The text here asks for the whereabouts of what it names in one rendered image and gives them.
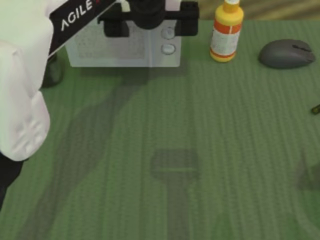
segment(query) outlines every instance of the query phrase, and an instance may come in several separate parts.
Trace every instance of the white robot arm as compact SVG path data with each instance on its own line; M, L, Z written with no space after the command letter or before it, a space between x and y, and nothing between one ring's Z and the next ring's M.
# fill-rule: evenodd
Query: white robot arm
M16 162L32 156L49 132L50 116L40 92L48 58L92 20L124 0L41 1L0 2L0 152ZM133 11L131 15L126 13L116 19L115 16L100 19L104 22L105 31L113 23L127 20L133 20L145 30L157 27L161 18L189 22L194 18L198 21L198 5L196 11L191 12L190 7L185 7L182 14L179 11L158 14L157 20L151 21L155 6L161 7L160 3L165 3L166 0L128 2L134 4L130 6L131 12ZM149 15L141 12L141 9L146 9L145 6L152 10ZM176 32L179 31L180 36L197 34L186 29L182 30L180 24ZM121 34L111 33L111 37L125 37Z

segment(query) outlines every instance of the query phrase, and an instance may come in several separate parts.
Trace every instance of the white robot link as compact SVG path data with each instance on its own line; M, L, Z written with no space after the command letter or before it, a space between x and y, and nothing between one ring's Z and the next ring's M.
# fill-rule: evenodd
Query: white robot link
M50 129L50 116L40 92L48 58L96 18L96 24L103 22L106 38L128 38L130 22L149 33L159 29L165 21L175 21L174 36L195 36L198 33L199 8L196 2L127 0L129 11L123 10L124 2L0 2L0 152L4 156L15 162L24 161L42 146ZM149 59L144 65L166 67L163 62L164 59L160 59L155 64ZM121 62L118 66L109 66L141 67L141 64Z

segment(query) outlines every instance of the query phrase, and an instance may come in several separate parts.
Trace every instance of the table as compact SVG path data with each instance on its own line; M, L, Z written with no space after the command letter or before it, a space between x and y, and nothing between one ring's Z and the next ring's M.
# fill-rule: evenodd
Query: table
M227 64L211 27L183 40L180 68L77 69L59 52L50 134L8 191L0 239L320 239L319 63L257 61L280 38L319 56L319 23L246 21Z

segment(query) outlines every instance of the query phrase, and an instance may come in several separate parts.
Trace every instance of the computer mouse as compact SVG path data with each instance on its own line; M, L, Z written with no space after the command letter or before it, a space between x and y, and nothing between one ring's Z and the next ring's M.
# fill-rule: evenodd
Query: computer mouse
M306 42L280 39L265 45L260 51L258 60L270 68L293 69L313 63L316 57Z

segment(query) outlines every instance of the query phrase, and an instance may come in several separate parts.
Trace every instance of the yellow bottle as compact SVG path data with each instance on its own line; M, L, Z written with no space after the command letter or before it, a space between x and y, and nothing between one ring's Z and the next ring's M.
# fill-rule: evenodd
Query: yellow bottle
M235 57L244 15L240 0L224 0L216 9L210 55L217 62L226 63Z

